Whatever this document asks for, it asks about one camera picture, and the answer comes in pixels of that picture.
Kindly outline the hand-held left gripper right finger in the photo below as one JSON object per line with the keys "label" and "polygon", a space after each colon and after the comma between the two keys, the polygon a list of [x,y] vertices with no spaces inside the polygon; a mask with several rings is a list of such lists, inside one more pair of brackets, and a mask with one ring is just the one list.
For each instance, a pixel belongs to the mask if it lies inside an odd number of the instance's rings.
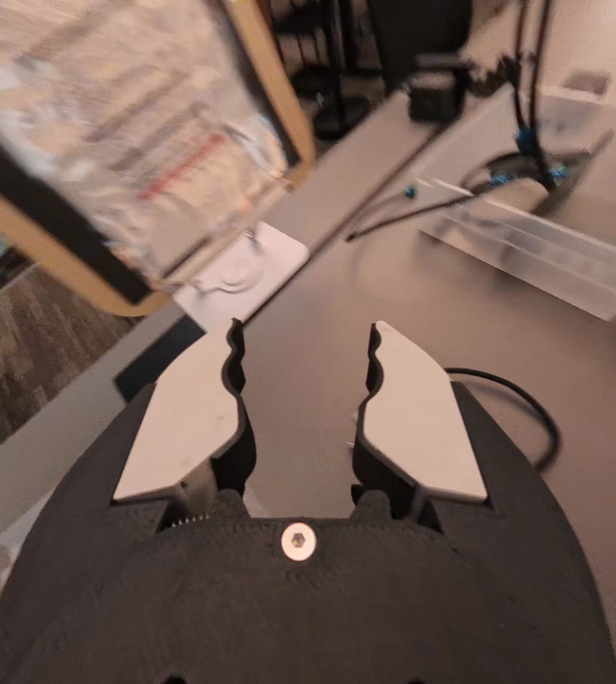
{"label": "hand-held left gripper right finger", "polygon": [[486,485],[449,375],[431,355],[385,321],[372,324],[367,397],[358,409],[354,472],[367,487],[369,460],[413,491],[484,503]]}

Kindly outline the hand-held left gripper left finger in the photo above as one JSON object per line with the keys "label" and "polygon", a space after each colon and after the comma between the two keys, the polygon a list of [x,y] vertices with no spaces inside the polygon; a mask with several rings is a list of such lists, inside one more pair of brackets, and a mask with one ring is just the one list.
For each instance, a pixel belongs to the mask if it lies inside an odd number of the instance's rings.
{"label": "hand-held left gripper left finger", "polygon": [[231,319],[178,355],[155,382],[115,487],[116,503],[244,497],[257,458],[242,391],[244,325]]}

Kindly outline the clear plastic organizer bin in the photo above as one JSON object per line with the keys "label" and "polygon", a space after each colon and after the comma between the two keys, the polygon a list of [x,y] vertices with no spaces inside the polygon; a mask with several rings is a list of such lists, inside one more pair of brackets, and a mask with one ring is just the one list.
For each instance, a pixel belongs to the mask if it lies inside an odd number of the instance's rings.
{"label": "clear plastic organizer bin", "polygon": [[540,140],[566,176],[525,179],[413,226],[602,320],[616,318],[616,99],[550,88]]}

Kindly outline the dark desk pad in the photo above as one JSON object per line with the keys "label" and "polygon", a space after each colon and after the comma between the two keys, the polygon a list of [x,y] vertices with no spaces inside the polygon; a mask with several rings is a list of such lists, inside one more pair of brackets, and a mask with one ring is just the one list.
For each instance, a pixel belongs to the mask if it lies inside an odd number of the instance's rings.
{"label": "dark desk pad", "polygon": [[169,327],[141,355],[114,377],[114,385],[125,404],[145,386],[155,383],[166,368],[187,348],[205,335],[191,318],[183,316]]}

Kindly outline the white sign stand base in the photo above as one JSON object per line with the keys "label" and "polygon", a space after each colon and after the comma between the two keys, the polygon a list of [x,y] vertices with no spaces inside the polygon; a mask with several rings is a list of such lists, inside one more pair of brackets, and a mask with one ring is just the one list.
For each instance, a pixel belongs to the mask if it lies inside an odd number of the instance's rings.
{"label": "white sign stand base", "polygon": [[204,331],[236,319],[247,322],[307,264],[309,249],[266,222],[258,222],[191,277],[173,296]]}

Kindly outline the instruction sign on wooden board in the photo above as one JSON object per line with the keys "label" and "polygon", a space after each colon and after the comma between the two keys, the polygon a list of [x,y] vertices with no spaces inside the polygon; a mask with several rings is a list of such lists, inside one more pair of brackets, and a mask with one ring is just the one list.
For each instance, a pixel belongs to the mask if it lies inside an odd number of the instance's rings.
{"label": "instruction sign on wooden board", "polygon": [[314,164],[256,1],[0,1],[0,237],[98,309],[158,310]]}

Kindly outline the black power adapter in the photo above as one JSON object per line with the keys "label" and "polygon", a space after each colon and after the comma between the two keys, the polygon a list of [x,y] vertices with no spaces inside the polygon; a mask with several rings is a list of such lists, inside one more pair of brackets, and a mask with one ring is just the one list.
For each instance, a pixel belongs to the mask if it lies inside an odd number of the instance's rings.
{"label": "black power adapter", "polygon": [[457,116],[453,71],[418,71],[408,82],[408,116],[415,123],[449,124]]}

